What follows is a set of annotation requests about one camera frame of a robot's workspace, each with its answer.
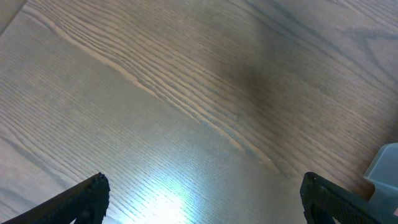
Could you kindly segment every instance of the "gray object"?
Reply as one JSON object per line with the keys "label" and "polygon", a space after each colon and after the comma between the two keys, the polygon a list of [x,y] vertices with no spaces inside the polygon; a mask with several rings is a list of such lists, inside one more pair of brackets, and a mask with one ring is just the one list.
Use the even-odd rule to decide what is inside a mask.
{"label": "gray object", "polygon": [[375,186],[369,204],[394,213],[398,208],[398,143],[380,148],[364,178]]}

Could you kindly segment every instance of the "wooden surface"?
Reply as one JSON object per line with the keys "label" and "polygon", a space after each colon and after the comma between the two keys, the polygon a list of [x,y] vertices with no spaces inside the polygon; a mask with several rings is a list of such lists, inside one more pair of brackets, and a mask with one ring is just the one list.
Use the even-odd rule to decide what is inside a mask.
{"label": "wooden surface", "polygon": [[26,0],[0,0],[0,34],[6,29]]}
{"label": "wooden surface", "polygon": [[298,185],[26,13],[0,48],[0,222],[97,172],[105,223],[303,221]]}
{"label": "wooden surface", "polygon": [[[398,140],[397,24],[390,0],[29,0],[0,37],[2,150],[54,194],[109,172],[119,222],[146,216],[136,175],[151,192],[181,177],[205,198],[191,222],[271,221],[306,171],[368,197],[364,171]],[[12,181],[25,207],[3,217],[48,193]]]}

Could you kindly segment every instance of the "wooden floor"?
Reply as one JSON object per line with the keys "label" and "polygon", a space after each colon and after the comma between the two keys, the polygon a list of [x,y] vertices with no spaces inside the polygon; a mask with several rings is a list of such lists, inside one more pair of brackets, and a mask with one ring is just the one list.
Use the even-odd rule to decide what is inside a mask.
{"label": "wooden floor", "polygon": [[398,140],[393,0],[28,0],[8,18],[0,222],[101,171],[106,222],[302,223],[304,173],[369,197]]}

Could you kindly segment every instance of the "gray plastic block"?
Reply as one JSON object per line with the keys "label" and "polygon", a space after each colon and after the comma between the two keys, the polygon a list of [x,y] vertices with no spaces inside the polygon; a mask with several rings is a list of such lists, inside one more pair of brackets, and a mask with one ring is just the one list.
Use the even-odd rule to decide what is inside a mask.
{"label": "gray plastic block", "polygon": [[371,205],[394,213],[398,208],[398,143],[380,148],[364,178],[375,186]]}

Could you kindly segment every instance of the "laminate flooring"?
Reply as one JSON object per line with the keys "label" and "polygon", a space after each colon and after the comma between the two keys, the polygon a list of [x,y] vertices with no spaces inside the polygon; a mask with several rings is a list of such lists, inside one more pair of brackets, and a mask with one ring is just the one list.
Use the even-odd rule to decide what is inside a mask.
{"label": "laminate flooring", "polygon": [[301,223],[307,171],[369,197],[397,24],[390,0],[28,0],[0,36],[0,218],[99,171],[106,222]]}

